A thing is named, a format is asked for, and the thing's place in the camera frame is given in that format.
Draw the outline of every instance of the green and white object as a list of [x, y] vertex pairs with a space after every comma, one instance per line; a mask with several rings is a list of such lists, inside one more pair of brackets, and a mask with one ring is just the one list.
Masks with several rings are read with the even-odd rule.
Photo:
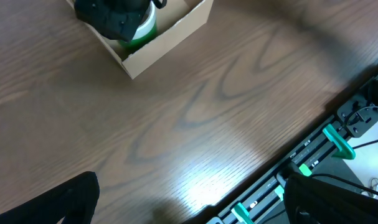
[[146, 20], [138, 27], [130, 43], [120, 40], [120, 44], [133, 53], [157, 37], [156, 6], [151, 1], [145, 15]]

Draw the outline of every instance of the open cardboard box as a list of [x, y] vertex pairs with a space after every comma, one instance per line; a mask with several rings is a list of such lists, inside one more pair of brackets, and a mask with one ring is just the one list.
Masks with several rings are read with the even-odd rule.
[[[127, 74], [136, 78], [150, 65], [196, 31], [208, 20], [214, 0], [168, 0], [166, 7], [156, 9], [158, 36], [135, 53], [129, 55], [117, 42], [90, 30], [99, 38]], [[67, 0], [73, 7], [73, 0]]]

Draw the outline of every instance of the wooden table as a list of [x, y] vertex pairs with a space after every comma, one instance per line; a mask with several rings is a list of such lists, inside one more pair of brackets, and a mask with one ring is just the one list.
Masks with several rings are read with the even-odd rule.
[[184, 221], [376, 62], [378, 0], [217, 0], [135, 80], [64, 0], [0, 0], [0, 213], [94, 170], [93, 223]]

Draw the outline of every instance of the black object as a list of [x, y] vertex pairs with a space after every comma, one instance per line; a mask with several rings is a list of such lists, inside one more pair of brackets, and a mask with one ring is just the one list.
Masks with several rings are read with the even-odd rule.
[[210, 221], [207, 224], [238, 223], [231, 209], [239, 202], [247, 208], [250, 218], [255, 223], [263, 220], [269, 212], [281, 203], [275, 189], [280, 184], [285, 184], [284, 180], [288, 164], [291, 165], [291, 168], [288, 170], [296, 170], [299, 166], [305, 165], [312, 173], [315, 173], [318, 167], [336, 152], [336, 146], [323, 134], [323, 128], [329, 124], [333, 125], [340, 136], [348, 141], [353, 137], [358, 138], [362, 136], [378, 122], [378, 110], [375, 110], [373, 107], [369, 108], [369, 110], [365, 108], [367, 106], [378, 107], [378, 86], [376, 83], [378, 83], [378, 74], [361, 86], [347, 102], [338, 108], [336, 113], [333, 113], [327, 120], [314, 129], [311, 134], [307, 135], [292, 150], [288, 151], [266, 173], [253, 182], [250, 187], [240, 191], [242, 193], [239, 196], [236, 195], [232, 200], [228, 195], [228, 204], [225, 203], [226, 200], [222, 200], [224, 202], [223, 207], [217, 205], [208, 210], [205, 209], [204, 211], [214, 214], [213, 218], [208, 219]]
[[93, 26], [111, 40], [130, 42], [150, 2], [161, 9], [167, 0], [76, 0], [77, 18]]
[[84, 172], [52, 190], [0, 214], [0, 224], [89, 224], [97, 200], [99, 184], [94, 172]]
[[284, 205], [295, 223], [378, 223], [378, 200], [291, 174], [286, 182]]

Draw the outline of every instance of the white floor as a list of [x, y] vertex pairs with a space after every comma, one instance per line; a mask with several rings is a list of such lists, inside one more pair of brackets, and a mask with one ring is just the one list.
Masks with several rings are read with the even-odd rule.
[[[360, 138], [351, 138], [348, 143], [352, 147], [378, 139], [378, 122]], [[345, 160], [349, 168], [366, 187], [370, 186], [372, 178], [378, 178], [378, 143], [355, 149], [356, 158]]]

